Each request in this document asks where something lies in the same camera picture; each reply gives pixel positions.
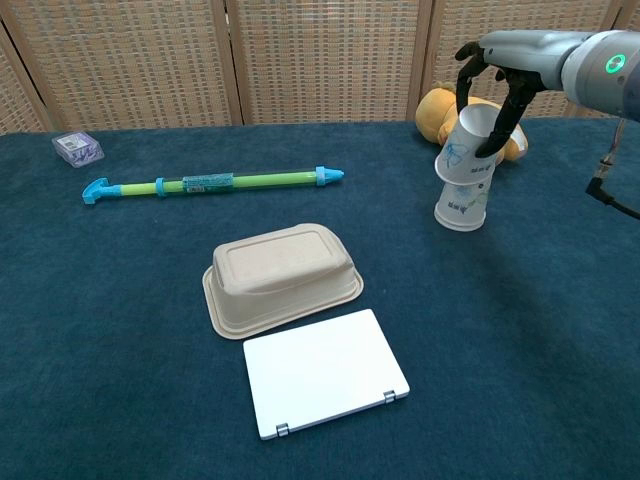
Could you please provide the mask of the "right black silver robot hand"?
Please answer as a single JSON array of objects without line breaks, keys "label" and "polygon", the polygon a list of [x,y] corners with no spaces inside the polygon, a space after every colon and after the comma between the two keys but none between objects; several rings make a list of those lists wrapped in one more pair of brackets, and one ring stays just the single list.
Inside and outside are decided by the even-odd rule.
[{"label": "right black silver robot hand", "polygon": [[456,52],[455,59],[466,62],[456,82],[458,112],[468,105],[472,80],[488,67],[497,69],[497,81],[508,84],[493,130],[475,151],[476,157],[489,157],[506,144],[537,93],[563,89],[565,61],[590,35],[579,31],[497,30]]}]

